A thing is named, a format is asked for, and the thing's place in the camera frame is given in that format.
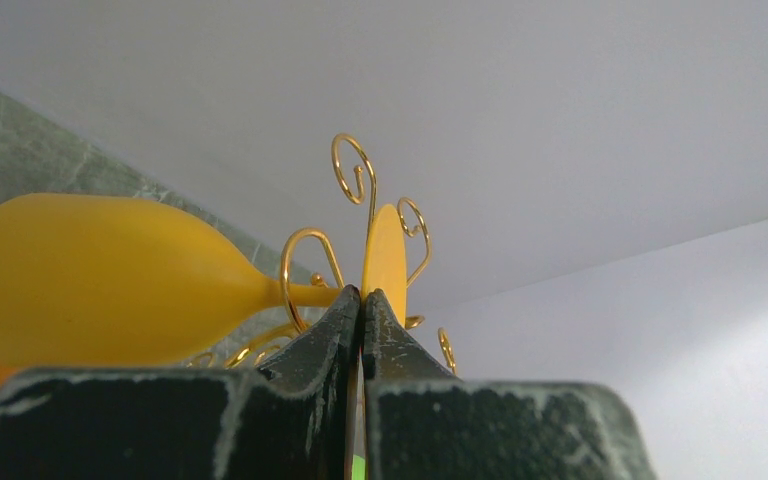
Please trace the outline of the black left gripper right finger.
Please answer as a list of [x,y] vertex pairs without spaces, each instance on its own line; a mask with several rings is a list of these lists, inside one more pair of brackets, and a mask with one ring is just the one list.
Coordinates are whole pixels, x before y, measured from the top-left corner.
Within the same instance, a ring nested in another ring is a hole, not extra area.
[[613,390],[562,381],[465,381],[364,302],[371,479],[652,479],[635,417]]

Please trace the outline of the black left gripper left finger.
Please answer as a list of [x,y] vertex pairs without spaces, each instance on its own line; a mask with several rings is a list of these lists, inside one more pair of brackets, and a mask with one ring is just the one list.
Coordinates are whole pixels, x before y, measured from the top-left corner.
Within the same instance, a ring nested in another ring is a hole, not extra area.
[[361,300],[254,368],[36,368],[0,388],[0,479],[342,479]]

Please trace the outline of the orange plastic wine glass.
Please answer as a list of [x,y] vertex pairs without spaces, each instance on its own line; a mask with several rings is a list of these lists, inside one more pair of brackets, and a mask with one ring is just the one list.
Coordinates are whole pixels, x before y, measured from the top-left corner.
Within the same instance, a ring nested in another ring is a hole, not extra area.
[[151,366],[187,359],[256,313],[327,307],[222,233],[145,198],[32,193],[0,204],[0,363]]

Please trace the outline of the green plastic wine glass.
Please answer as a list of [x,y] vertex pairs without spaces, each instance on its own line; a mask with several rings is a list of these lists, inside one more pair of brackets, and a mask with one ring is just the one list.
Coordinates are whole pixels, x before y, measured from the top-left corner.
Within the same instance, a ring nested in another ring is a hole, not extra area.
[[351,480],[366,480],[366,461],[362,456],[354,455],[351,464]]

